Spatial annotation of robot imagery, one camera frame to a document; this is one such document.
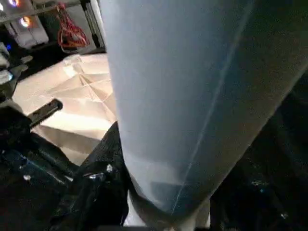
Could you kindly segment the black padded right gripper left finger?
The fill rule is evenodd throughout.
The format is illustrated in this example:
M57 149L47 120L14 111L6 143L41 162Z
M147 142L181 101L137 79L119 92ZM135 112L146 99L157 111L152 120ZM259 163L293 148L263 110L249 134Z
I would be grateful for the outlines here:
M77 169L50 220L50 230L97 231L123 226L128 215L129 185L115 122Z

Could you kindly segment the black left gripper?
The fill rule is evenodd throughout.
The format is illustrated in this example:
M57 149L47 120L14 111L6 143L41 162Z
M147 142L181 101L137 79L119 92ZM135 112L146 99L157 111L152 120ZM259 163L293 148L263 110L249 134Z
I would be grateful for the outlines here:
M53 99L28 115L12 100L0 103L0 153L19 147L30 136L30 127L35 127L62 110L63 103Z

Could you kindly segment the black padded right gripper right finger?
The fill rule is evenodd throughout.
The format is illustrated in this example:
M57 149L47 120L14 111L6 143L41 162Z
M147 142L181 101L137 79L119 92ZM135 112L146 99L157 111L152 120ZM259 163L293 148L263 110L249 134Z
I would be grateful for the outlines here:
M212 231L308 229L308 186L268 134L254 140L211 203Z

